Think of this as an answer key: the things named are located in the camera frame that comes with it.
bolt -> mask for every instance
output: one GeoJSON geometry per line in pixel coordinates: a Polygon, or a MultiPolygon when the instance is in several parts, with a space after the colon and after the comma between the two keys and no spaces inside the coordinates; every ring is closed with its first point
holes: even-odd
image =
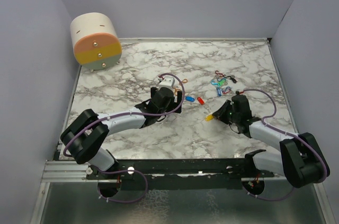
{"type": "Polygon", "coordinates": [[[229,174],[233,173],[233,167],[232,166],[227,166],[226,170],[228,170],[229,174]]]}
{"type": "Polygon", "coordinates": [[[93,170],[90,167],[88,169],[86,169],[87,175],[91,175],[92,173],[93,173],[93,170]]]}

small toy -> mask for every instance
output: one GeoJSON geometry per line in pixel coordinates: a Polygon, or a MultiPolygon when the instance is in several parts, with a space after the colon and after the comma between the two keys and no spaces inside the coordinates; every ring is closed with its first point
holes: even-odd
{"type": "Polygon", "coordinates": [[[232,82],[233,82],[234,84],[237,83],[237,80],[235,79],[235,76],[234,76],[234,75],[227,76],[226,78],[232,80],[232,82]]]}
{"type": "MultiPolygon", "coordinates": [[[[187,82],[188,82],[188,79],[187,78],[185,78],[184,80],[182,80],[181,81],[183,84],[186,84],[187,82]]],[[[178,96],[178,91],[181,91],[181,89],[180,88],[173,88],[174,89],[174,95],[175,96],[178,96]]]]}
{"type": "Polygon", "coordinates": [[[232,91],[232,88],[230,86],[227,86],[226,88],[221,89],[221,91],[222,91],[223,94],[227,94],[227,93],[230,93],[232,91]]]}
{"type": "Polygon", "coordinates": [[[204,104],[205,104],[205,102],[202,100],[202,98],[198,97],[197,100],[199,101],[199,103],[200,103],[201,105],[204,105],[204,104]]]}
{"type": "Polygon", "coordinates": [[[225,78],[218,80],[219,81],[219,87],[222,87],[223,85],[227,85],[227,80],[225,78]]]}
{"type": "Polygon", "coordinates": [[[222,90],[220,88],[217,88],[217,94],[219,97],[222,96],[222,90]]]}
{"type": "Polygon", "coordinates": [[[214,116],[213,116],[212,114],[207,115],[207,116],[205,117],[205,121],[209,122],[209,121],[212,120],[213,118],[214,118],[214,116]]]}
{"type": "Polygon", "coordinates": [[[191,96],[186,96],[185,98],[187,101],[190,101],[190,102],[194,102],[195,101],[195,98],[191,97],[191,96]]]}
{"type": "Polygon", "coordinates": [[[221,78],[222,78],[222,77],[226,77],[225,74],[219,72],[218,70],[216,70],[215,73],[216,73],[216,75],[217,75],[218,77],[221,77],[221,78]]]}

orange and beige cylinder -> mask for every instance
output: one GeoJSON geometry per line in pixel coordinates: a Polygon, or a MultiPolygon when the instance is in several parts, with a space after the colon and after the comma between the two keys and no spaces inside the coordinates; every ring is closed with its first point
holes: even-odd
{"type": "Polygon", "coordinates": [[[75,59],[88,69],[117,64],[122,49],[111,20],[101,13],[87,13],[70,24],[75,59]]]}

floor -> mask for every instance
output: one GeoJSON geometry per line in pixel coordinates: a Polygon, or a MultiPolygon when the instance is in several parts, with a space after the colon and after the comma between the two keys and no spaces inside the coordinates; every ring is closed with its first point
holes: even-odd
{"type": "MultiPolygon", "coordinates": [[[[229,80],[227,85],[234,92],[259,88],[270,93],[278,106],[270,123],[293,131],[266,41],[137,41],[123,43],[122,49],[120,64],[112,68],[94,72],[81,68],[68,123],[88,108],[98,113],[132,108],[149,98],[150,88],[158,84],[157,76],[165,72],[174,73],[181,80],[186,78],[186,94],[201,97],[205,105],[185,101],[181,114],[171,114],[147,128],[107,137],[102,147],[116,158],[237,158],[257,149],[275,151],[260,141],[232,132],[220,121],[204,120],[234,94],[218,97],[216,88],[210,84],[215,70],[235,76],[238,83],[229,80]]],[[[273,105],[265,95],[253,92],[246,95],[255,116],[273,112],[273,105]]],[[[60,159],[67,159],[62,151],[60,159]]]]}

purple cable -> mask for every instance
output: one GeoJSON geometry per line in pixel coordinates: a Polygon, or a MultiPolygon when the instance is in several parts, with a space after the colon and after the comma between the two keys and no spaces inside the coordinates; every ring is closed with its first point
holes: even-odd
{"type": "Polygon", "coordinates": [[[138,170],[120,170],[120,171],[113,171],[113,172],[106,172],[106,171],[102,171],[100,170],[99,168],[97,168],[98,171],[100,171],[101,173],[103,174],[108,174],[108,175],[114,175],[114,174],[121,174],[121,173],[127,173],[127,172],[136,172],[138,173],[139,175],[141,175],[143,177],[143,179],[145,180],[145,190],[143,192],[143,194],[138,197],[137,199],[133,199],[133,200],[118,200],[118,199],[112,199],[112,198],[106,198],[104,197],[101,192],[100,192],[100,189],[98,188],[98,193],[100,195],[100,197],[102,197],[103,199],[106,199],[108,201],[111,201],[111,202],[115,202],[115,203],[123,203],[123,204],[131,204],[131,203],[135,203],[135,202],[138,202],[139,200],[141,200],[144,196],[146,196],[147,194],[147,190],[148,190],[148,182],[147,182],[147,178],[146,176],[138,171],[138,170]]]}
{"type": "MultiPolygon", "coordinates": [[[[104,118],[100,118],[100,119],[98,119],[98,120],[95,120],[95,121],[92,122],[91,124],[87,125],[84,129],[82,129],[77,135],[74,136],[74,138],[72,138],[72,139],[68,142],[68,144],[65,146],[65,149],[64,149],[64,151],[63,151],[63,154],[64,154],[66,157],[72,157],[72,155],[66,153],[66,151],[68,150],[69,146],[70,146],[70,145],[71,145],[78,137],[80,137],[80,135],[82,135],[82,133],[84,133],[86,130],[92,128],[93,125],[95,125],[95,124],[97,124],[97,123],[99,123],[99,122],[102,122],[102,121],[104,121],[104,120],[107,120],[107,119],[110,120],[110,119],[113,119],[113,118],[121,117],[121,116],[123,116],[123,115],[132,115],[132,114],[136,114],[136,115],[148,115],[148,116],[150,116],[150,117],[162,117],[163,115],[168,115],[168,114],[174,113],[177,109],[180,108],[180,106],[181,106],[182,103],[184,102],[184,99],[185,99],[185,88],[184,88],[184,84],[182,83],[182,81],[181,81],[177,76],[175,76],[175,75],[173,75],[173,74],[171,74],[171,73],[163,73],[163,74],[161,74],[159,77],[162,77],[162,76],[165,76],[165,75],[172,76],[172,77],[174,77],[176,80],[178,80],[178,82],[179,82],[179,84],[181,85],[181,88],[182,88],[182,99],[181,99],[181,102],[179,103],[179,105],[178,105],[175,109],[173,109],[173,110],[171,110],[171,111],[169,111],[169,112],[166,112],[166,113],[162,113],[162,114],[148,114],[148,113],[141,113],[141,112],[125,112],[125,113],[115,114],[115,115],[112,115],[112,116],[107,116],[107,117],[104,117],[104,118]]],[[[106,172],[106,171],[102,171],[102,170],[100,170],[100,169],[98,169],[98,170],[99,170],[101,173],[103,173],[103,174],[119,174],[119,173],[130,172],[130,171],[128,171],[128,170],[114,171],[114,172],[106,172]]],[[[148,182],[147,182],[147,179],[146,179],[145,175],[144,175],[142,172],[138,171],[138,170],[134,170],[133,172],[136,172],[136,173],[140,174],[140,175],[144,178],[144,180],[145,180],[146,186],[145,186],[145,191],[144,191],[144,193],[142,194],[142,196],[140,196],[139,198],[137,198],[137,199],[135,199],[135,200],[130,200],[130,201],[121,201],[121,200],[115,200],[115,199],[110,199],[110,198],[108,198],[109,201],[113,201],[113,202],[117,202],[117,203],[134,203],[134,202],[139,201],[140,199],[142,199],[142,198],[146,195],[147,189],[148,189],[148,182]]]]}
{"type": "MultiPolygon", "coordinates": [[[[268,124],[267,122],[265,122],[265,119],[266,119],[266,118],[272,118],[272,117],[274,117],[274,116],[276,115],[276,104],[275,104],[274,99],[273,99],[268,93],[266,93],[265,91],[260,90],[260,89],[245,89],[245,90],[244,90],[244,92],[248,92],[248,91],[260,92],[260,93],[265,94],[268,98],[270,98],[270,100],[271,100],[271,102],[273,103],[273,106],[274,106],[274,112],[273,112],[273,114],[271,114],[271,115],[267,115],[267,116],[263,117],[263,118],[261,119],[261,122],[262,122],[265,126],[269,127],[269,128],[272,129],[272,130],[275,130],[275,131],[277,131],[277,132],[279,132],[279,133],[285,134],[285,135],[287,135],[287,136],[290,136],[290,137],[293,137],[293,138],[299,140],[306,148],[308,148],[308,149],[314,154],[314,156],[316,156],[316,158],[319,160],[320,164],[322,165],[322,168],[323,168],[323,176],[322,176],[322,178],[319,180],[319,182],[320,182],[320,183],[323,182],[323,181],[326,179],[326,177],[327,177],[327,168],[326,168],[326,165],[325,165],[324,161],[323,161],[322,158],[320,157],[320,155],[312,148],[312,146],[310,146],[309,144],[307,144],[302,138],[298,137],[297,135],[294,135],[293,133],[290,133],[290,132],[281,130],[281,129],[279,129],[279,128],[277,128],[277,127],[274,127],[274,126],[268,124]]],[[[288,198],[288,197],[292,194],[293,191],[294,191],[294,187],[292,188],[292,190],[291,190],[287,195],[285,195],[285,196],[283,196],[283,197],[281,197],[281,198],[278,198],[278,199],[266,199],[266,198],[262,198],[262,197],[253,195],[253,194],[251,194],[251,193],[250,193],[250,195],[253,196],[253,197],[255,197],[255,198],[258,198],[258,199],[261,199],[261,200],[265,200],[265,201],[281,201],[281,200],[284,200],[284,199],[288,198]]]]}
{"type": "Polygon", "coordinates": [[[169,111],[169,112],[166,112],[166,113],[162,113],[162,114],[148,114],[148,113],[141,113],[141,112],[125,112],[125,113],[120,113],[120,114],[115,114],[115,115],[111,115],[111,116],[106,116],[106,117],[103,117],[103,118],[100,118],[98,120],[95,120],[94,122],[92,122],[91,124],[87,125],[84,129],[82,129],[77,135],[74,136],[74,138],[72,138],[70,140],[70,142],[68,142],[68,144],[66,145],[64,151],[63,151],[63,154],[66,156],[66,157],[72,157],[72,155],[70,154],[67,154],[66,151],[68,150],[69,146],[78,138],[80,137],[80,135],[82,133],[84,133],[86,130],[90,129],[93,125],[99,123],[99,122],[102,122],[104,120],[107,120],[107,119],[113,119],[113,118],[117,118],[117,117],[122,117],[124,115],[132,115],[132,114],[136,114],[136,115],[147,115],[147,116],[150,116],[150,117],[162,117],[163,115],[168,115],[168,114],[172,114],[174,113],[178,108],[180,108],[180,106],[182,105],[182,103],[184,102],[184,99],[185,99],[185,88],[184,88],[184,84],[182,83],[182,81],[175,75],[171,74],[171,73],[163,73],[161,74],[159,77],[162,77],[162,76],[165,76],[165,75],[169,75],[169,76],[172,76],[174,77],[176,80],[178,80],[179,84],[181,85],[181,88],[182,88],[182,99],[181,99],[181,102],[179,103],[179,105],[169,111]]]}

